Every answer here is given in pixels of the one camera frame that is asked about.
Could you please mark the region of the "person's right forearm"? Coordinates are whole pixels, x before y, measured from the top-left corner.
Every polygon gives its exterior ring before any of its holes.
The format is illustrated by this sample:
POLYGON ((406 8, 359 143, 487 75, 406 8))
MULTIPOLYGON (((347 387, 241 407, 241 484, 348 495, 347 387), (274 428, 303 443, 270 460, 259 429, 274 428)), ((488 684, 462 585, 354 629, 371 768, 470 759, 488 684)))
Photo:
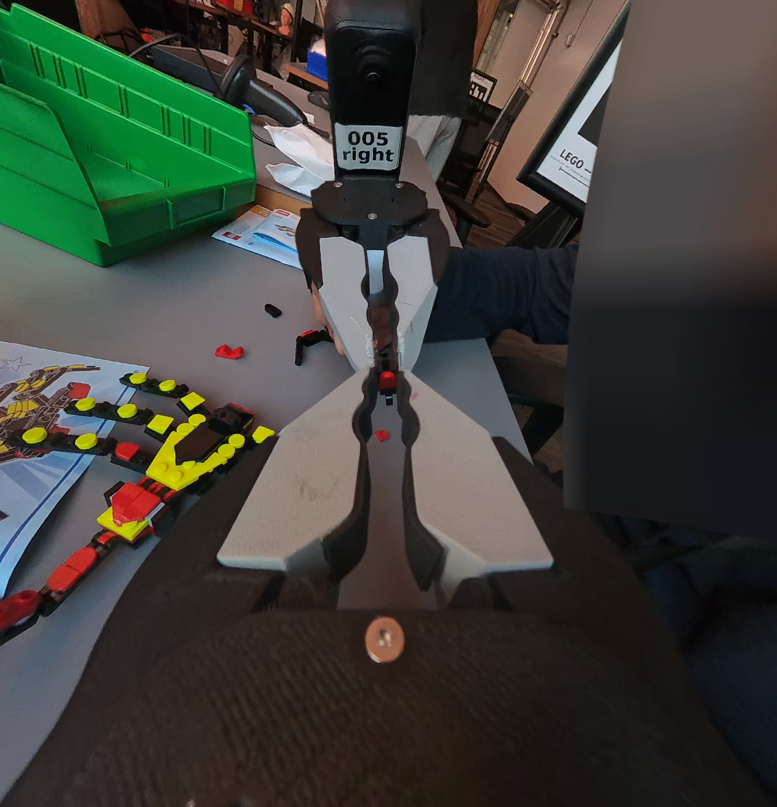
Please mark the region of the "person's right forearm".
POLYGON ((494 340, 511 330, 566 345, 578 255, 577 243, 451 248, 424 341, 494 340))

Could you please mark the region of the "black yellow lego spider model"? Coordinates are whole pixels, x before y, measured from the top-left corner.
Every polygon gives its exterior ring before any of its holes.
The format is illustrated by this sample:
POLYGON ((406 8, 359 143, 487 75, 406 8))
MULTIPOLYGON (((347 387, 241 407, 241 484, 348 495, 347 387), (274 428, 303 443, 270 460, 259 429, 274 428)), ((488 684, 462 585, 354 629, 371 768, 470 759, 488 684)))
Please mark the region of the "black yellow lego spider model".
POLYGON ((141 475, 105 492, 108 507, 97 519, 100 530, 63 561, 41 589, 0 599, 0 646, 51 615, 112 550, 137 547, 160 536, 178 519, 186 495, 204 495, 245 453, 274 436, 272 429, 255 426, 252 411, 234 403, 210 410, 205 398, 173 379, 159 381, 137 371, 125 374, 119 383, 128 390, 176 400, 186 421, 179 423, 134 403, 99 402, 90 396, 88 386, 78 397, 74 384, 65 390, 62 411, 71 417, 96 417, 141 428, 159 443, 156 451, 96 433, 73 435, 46 424, 40 409, 3 407, 7 390, 0 390, 0 427, 7 418, 16 424, 12 434, 0 433, 0 459, 39 459, 53 452, 79 459, 108 457, 112 464, 141 475))

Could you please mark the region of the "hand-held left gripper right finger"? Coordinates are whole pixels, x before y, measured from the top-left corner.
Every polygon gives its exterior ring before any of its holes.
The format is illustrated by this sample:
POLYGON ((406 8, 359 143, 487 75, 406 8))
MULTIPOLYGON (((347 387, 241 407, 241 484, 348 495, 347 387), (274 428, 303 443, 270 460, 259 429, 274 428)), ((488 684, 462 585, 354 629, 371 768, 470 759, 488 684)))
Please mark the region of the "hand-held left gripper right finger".
POLYGON ((397 394, 404 545, 417 587, 444 607, 466 580, 551 570, 510 470, 529 465, 523 455, 409 371, 397 394))

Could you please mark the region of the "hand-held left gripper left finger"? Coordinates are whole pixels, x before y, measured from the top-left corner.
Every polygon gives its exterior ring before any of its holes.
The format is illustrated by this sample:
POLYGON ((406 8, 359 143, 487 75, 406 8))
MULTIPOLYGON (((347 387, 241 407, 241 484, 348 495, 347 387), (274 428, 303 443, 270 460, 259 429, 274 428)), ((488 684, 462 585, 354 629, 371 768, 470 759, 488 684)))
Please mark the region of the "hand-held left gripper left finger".
POLYGON ((366 551, 371 371, 286 426, 216 555, 224 567, 342 581, 366 551))

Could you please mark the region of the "white blue folded leaflet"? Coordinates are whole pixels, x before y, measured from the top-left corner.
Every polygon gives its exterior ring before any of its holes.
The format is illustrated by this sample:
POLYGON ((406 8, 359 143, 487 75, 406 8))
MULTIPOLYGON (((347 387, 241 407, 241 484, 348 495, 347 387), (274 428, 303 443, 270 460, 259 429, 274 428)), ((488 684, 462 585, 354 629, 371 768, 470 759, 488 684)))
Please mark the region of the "white blue folded leaflet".
POLYGON ((216 240, 300 269, 295 230, 300 217, 290 211, 254 205, 212 234, 216 240))

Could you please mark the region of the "person's right hand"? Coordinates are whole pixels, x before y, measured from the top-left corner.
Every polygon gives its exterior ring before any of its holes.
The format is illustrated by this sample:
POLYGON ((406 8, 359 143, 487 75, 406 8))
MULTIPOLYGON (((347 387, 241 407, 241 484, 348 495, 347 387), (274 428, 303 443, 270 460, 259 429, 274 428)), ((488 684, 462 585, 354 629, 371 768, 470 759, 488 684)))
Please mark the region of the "person's right hand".
POLYGON ((321 303, 320 292, 316 287, 315 283, 311 283, 310 286, 311 295, 312 295, 312 306, 313 306, 313 316, 315 321, 319 325, 320 329, 324 329, 329 337, 332 339, 333 344, 335 345, 335 349, 337 350, 338 354, 341 356, 345 356, 345 349, 342 345, 342 342, 339 340, 339 337, 334 332, 333 326, 329 322, 326 312, 321 303))

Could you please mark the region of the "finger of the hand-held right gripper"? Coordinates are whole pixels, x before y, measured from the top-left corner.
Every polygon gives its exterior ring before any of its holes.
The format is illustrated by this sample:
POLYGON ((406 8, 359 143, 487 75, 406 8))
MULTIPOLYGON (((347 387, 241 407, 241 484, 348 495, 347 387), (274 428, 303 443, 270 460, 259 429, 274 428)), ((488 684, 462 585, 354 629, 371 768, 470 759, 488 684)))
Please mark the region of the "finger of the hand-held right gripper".
POLYGON ((355 370, 374 367, 369 307, 369 252, 344 237, 320 240, 318 298, 333 342, 355 370))
POLYGON ((419 358, 437 295, 429 243, 402 237, 387 247, 386 259, 383 351, 389 369, 408 371, 419 358))

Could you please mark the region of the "dark flat device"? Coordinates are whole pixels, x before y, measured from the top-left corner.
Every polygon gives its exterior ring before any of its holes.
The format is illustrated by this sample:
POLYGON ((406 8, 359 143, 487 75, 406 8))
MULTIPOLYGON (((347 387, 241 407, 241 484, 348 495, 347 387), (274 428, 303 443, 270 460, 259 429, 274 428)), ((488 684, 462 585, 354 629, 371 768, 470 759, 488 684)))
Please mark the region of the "dark flat device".
POLYGON ((155 69, 216 96, 232 58, 220 52, 165 44, 151 47, 138 56, 155 69))

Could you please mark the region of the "open lego instruction booklet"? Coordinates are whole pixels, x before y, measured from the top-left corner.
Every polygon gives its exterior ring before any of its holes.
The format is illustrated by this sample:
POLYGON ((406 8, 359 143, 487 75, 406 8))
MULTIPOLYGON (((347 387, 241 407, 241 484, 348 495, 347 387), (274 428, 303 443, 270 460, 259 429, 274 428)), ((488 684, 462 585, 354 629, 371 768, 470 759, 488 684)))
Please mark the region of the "open lego instruction booklet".
POLYGON ((120 378, 148 369, 0 341, 0 598, 37 530, 91 463, 87 455, 16 448, 8 438, 37 427, 49 435, 107 437, 106 419, 74 417, 65 406, 87 397, 128 403, 133 393, 120 378))

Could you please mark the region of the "green storage bin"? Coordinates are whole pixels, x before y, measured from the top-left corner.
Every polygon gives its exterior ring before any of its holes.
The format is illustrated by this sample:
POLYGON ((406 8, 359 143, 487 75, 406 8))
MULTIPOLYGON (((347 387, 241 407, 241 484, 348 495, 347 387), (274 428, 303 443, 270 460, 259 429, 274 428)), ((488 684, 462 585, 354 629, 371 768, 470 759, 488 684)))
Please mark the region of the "green storage bin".
POLYGON ((243 111, 0 5, 0 224, 106 267, 234 219, 256 179, 243 111))

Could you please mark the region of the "black red lego leg piece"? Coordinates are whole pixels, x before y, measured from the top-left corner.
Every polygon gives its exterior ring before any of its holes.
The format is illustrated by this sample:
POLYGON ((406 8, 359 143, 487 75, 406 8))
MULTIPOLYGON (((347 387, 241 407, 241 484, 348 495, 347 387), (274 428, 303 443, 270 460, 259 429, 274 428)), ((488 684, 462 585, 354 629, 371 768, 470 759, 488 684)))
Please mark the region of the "black red lego leg piece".
POLYGON ((309 348, 319 344, 333 344, 324 329, 307 330, 295 339, 295 365, 301 367, 309 348))

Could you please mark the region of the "framed marker sign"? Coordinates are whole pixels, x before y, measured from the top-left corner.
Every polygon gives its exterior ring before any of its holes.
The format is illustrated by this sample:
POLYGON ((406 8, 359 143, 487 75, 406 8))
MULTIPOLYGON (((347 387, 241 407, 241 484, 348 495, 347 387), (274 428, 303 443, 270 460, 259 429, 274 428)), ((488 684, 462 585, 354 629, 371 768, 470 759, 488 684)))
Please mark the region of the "framed marker sign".
POLYGON ((557 248, 580 233, 630 8, 631 2, 625 2, 517 176, 518 182, 544 197, 547 204, 509 246, 557 248))

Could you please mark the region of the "white crumpled paper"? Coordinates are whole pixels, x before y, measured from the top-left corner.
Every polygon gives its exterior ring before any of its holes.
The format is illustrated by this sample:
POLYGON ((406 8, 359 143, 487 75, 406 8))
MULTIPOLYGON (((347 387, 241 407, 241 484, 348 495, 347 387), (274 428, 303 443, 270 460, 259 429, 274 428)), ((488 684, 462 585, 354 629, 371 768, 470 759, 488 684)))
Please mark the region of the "white crumpled paper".
POLYGON ((281 186, 310 197, 313 190, 335 178, 333 146, 307 126, 265 127, 281 162, 266 164, 266 169, 281 186))

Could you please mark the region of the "black barcode scanner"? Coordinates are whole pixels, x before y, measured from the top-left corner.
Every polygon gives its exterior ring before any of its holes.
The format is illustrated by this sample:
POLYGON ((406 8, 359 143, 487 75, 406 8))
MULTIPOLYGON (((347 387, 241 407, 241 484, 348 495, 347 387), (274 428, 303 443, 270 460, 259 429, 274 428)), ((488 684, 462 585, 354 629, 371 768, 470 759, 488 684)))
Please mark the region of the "black barcode scanner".
POLYGON ((231 106, 249 107, 283 127, 308 125, 305 113, 292 100, 258 78, 252 57, 241 55, 226 69, 216 97, 231 106))

